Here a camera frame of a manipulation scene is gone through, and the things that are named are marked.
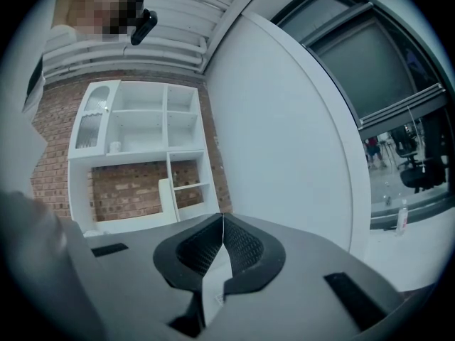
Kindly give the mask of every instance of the ceiling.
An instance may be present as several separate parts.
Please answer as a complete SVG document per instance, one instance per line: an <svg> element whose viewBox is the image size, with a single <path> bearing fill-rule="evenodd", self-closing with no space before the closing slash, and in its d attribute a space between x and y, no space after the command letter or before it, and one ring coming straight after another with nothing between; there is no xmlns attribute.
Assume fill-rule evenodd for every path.
<svg viewBox="0 0 455 341"><path fill-rule="evenodd" d="M66 27L52 30L45 47L44 75L87 67L153 64L203 73L223 36L251 0L144 0L158 25L136 47L125 37L97 42Z"/></svg>

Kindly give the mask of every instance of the white wall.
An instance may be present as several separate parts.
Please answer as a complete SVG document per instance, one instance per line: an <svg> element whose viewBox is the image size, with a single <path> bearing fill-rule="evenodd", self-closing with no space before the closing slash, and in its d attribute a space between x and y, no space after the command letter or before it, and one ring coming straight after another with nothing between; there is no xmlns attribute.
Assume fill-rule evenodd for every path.
<svg viewBox="0 0 455 341"><path fill-rule="evenodd" d="M320 234L362 257L368 168L322 67L281 29L246 14L215 54L207 84L234 212Z"/></svg>

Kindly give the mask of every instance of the small white cup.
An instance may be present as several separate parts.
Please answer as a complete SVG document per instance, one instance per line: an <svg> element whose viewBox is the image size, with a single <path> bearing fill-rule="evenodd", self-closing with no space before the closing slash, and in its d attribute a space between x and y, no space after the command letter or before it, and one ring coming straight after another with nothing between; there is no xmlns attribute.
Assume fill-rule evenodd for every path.
<svg viewBox="0 0 455 341"><path fill-rule="evenodd" d="M120 153L121 150L122 150L122 143L120 143L119 141L113 141L109 145L109 152L110 153Z"/></svg>

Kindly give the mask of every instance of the black office chair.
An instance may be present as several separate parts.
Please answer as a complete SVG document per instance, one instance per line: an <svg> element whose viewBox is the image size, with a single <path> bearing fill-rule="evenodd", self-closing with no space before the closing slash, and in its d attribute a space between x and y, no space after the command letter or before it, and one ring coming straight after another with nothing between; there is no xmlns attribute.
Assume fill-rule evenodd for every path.
<svg viewBox="0 0 455 341"><path fill-rule="evenodd" d="M414 161L413 168L400 173L403 184L414 188L414 193L446 182L446 166L441 159L441 156L446 155L446 145L439 117L437 114L430 114L422 118L422 124L426 138L425 159Z"/></svg>
<svg viewBox="0 0 455 341"><path fill-rule="evenodd" d="M408 188L414 188L414 193L419 193L420 189L429 190L446 181L444 165L429 159L424 161L424 166L425 172L423 163L420 163L415 168L409 168L400 173L403 184Z"/></svg>
<svg viewBox="0 0 455 341"><path fill-rule="evenodd" d="M397 152L400 158L406 159L405 162L400 163L397 166L397 169L400 169L401 166L408 167L409 164L413 168L416 167L414 156L410 156L411 153L414 153L417 150L417 144L413 138L406 132L404 126L397 127L390 132L390 135L395 142L395 151Z"/></svg>

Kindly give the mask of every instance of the white shelving unit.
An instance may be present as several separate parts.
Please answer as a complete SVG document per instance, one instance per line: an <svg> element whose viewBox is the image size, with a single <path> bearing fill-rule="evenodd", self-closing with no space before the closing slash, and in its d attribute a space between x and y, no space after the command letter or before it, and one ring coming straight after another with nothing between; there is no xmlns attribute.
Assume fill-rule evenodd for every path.
<svg viewBox="0 0 455 341"><path fill-rule="evenodd" d="M85 232L109 231L110 222L93 222L85 178L94 167L166 161L169 185L159 186L165 213L111 221L113 232L160 226L219 212L200 115L197 89L157 82L105 81L89 85L80 104L68 151L68 188L73 220ZM200 183L174 188L171 164L194 160ZM203 202L178 208L176 191L200 188Z"/></svg>

